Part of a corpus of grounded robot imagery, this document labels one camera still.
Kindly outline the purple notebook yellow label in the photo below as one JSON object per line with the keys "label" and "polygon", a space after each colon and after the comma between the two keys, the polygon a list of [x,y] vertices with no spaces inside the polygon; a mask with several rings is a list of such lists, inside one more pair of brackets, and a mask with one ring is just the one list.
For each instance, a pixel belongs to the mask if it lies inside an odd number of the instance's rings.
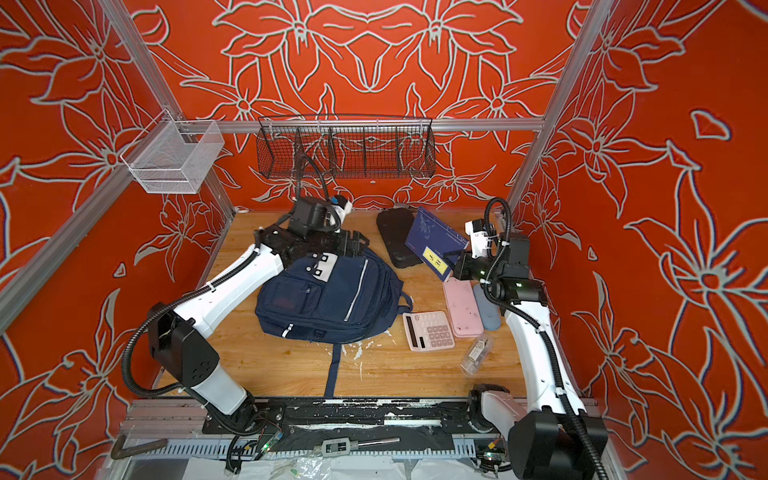
{"label": "purple notebook yellow label", "polygon": [[430,211],[419,207],[406,246],[444,282],[469,240]]}

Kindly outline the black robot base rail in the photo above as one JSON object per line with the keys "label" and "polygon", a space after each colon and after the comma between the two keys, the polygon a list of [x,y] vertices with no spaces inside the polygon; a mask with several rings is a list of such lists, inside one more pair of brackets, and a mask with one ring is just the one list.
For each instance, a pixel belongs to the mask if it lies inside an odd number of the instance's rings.
{"label": "black robot base rail", "polygon": [[269,427],[284,431],[384,426],[478,434],[496,430],[467,397],[263,397],[255,406]]}

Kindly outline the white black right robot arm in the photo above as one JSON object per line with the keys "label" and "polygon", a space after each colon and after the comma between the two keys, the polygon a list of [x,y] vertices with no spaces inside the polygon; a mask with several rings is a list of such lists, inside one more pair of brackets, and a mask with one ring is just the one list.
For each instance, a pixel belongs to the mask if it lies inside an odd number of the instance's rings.
{"label": "white black right robot arm", "polygon": [[529,240],[474,233],[454,275],[475,280],[504,315],[518,349],[526,385],[519,403],[505,388],[477,384],[469,394],[474,426],[499,433],[502,447],[489,446],[477,467],[518,479],[605,479],[602,455],[608,432],[592,416],[569,379],[556,345],[544,285],[530,276]]}

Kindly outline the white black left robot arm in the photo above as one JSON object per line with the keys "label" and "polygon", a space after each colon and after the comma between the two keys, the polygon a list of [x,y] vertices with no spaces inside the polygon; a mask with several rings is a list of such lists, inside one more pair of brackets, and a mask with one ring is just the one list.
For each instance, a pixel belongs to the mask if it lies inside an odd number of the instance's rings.
{"label": "white black left robot arm", "polygon": [[[304,237],[277,225],[256,230],[253,243],[212,281],[153,308],[123,352],[125,386],[142,398],[155,398],[181,388],[211,416],[244,423],[256,415],[252,396],[226,372],[208,338],[235,307],[295,261],[313,254],[353,257],[362,254],[369,244],[362,233],[343,229],[311,231]],[[148,389],[133,377],[133,353],[143,335],[149,338],[151,357],[172,375],[175,384]]]}

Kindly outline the navy blue student backpack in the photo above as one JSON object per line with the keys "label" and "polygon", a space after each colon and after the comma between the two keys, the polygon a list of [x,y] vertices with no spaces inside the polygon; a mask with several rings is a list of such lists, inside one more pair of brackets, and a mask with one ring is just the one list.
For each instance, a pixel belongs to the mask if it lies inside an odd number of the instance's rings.
{"label": "navy blue student backpack", "polygon": [[342,347],[380,335],[413,311],[404,282],[370,249],[310,254],[267,281],[255,315],[264,333],[333,347],[324,396],[334,396]]}

